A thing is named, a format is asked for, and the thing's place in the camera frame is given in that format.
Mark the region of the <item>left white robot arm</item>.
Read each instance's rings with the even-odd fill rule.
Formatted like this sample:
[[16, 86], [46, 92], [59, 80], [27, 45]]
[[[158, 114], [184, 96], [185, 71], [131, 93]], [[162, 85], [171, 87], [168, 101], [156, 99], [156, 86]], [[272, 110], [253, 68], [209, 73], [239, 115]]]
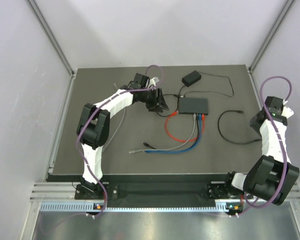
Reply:
[[111, 118], [137, 102], [144, 103], [150, 112], [168, 110], [162, 89], [159, 88], [163, 80], [136, 73], [132, 81], [118, 88], [108, 98], [84, 105], [76, 130], [76, 146], [81, 145], [82, 150], [78, 152], [84, 162], [80, 183], [92, 198], [99, 198], [106, 191], [101, 183], [101, 165], [103, 147], [110, 134]]

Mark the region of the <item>black network switch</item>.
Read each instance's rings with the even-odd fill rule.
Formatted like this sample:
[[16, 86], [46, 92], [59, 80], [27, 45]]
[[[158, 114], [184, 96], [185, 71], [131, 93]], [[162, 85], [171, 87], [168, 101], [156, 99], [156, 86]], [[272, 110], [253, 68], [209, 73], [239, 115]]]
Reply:
[[182, 97], [179, 100], [179, 114], [209, 114], [209, 102], [207, 98]]

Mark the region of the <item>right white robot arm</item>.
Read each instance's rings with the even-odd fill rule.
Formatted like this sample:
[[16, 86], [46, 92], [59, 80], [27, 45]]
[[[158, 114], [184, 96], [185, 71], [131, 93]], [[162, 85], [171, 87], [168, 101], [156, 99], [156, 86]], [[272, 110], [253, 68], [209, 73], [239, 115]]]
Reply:
[[211, 199], [235, 198], [243, 193], [279, 206], [297, 181], [300, 170], [292, 165], [286, 150], [288, 118], [294, 112], [281, 98], [268, 96], [265, 106], [250, 119], [250, 126], [260, 135], [261, 157], [247, 173], [229, 172], [223, 184], [208, 184]]

